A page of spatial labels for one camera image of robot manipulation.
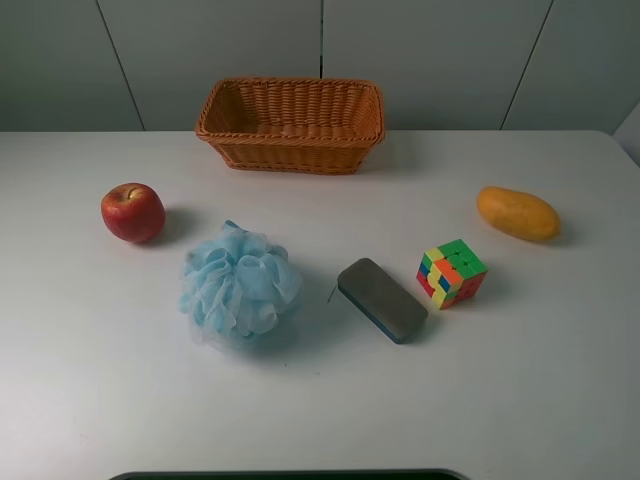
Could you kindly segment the light blue bath loofah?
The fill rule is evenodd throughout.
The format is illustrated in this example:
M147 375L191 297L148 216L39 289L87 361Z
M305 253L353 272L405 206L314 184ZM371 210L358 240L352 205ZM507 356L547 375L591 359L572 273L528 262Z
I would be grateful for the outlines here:
M291 316L302 286L283 246L227 220L187 253L178 306L198 342L242 349Z

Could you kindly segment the multicoloured puzzle cube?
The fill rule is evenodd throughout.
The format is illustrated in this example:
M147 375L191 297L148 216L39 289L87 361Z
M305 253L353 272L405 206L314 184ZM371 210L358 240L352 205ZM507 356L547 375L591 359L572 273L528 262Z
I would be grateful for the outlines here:
M462 240L426 250L416 279L440 310L475 296L488 272L487 266Z

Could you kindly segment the red apple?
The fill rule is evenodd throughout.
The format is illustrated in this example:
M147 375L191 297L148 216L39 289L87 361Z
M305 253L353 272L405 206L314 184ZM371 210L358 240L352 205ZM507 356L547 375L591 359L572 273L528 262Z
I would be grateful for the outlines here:
M126 183L114 187L101 200L107 229L129 243L145 243L160 234L166 213L158 194L149 186Z

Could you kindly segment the yellow mango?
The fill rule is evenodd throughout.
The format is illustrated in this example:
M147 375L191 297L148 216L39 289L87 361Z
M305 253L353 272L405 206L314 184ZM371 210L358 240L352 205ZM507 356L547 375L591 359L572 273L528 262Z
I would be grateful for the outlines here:
M490 226L521 240L546 242L561 233L556 210L526 192L488 186L478 193L476 207Z

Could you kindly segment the grey and blue board eraser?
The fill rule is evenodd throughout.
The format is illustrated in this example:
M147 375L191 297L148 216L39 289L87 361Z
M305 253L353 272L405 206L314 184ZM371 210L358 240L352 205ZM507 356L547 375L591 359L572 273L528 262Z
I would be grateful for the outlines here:
M412 340L428 318L423 304L369 258L344 269L337 288L396 344Z

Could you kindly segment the brown wicker basket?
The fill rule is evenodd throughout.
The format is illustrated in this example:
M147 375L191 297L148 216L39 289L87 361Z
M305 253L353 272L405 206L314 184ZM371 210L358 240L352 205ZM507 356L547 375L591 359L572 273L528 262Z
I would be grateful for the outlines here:
M229 78L195 134L233 169L349 175L384 139L383 97L365 80Z

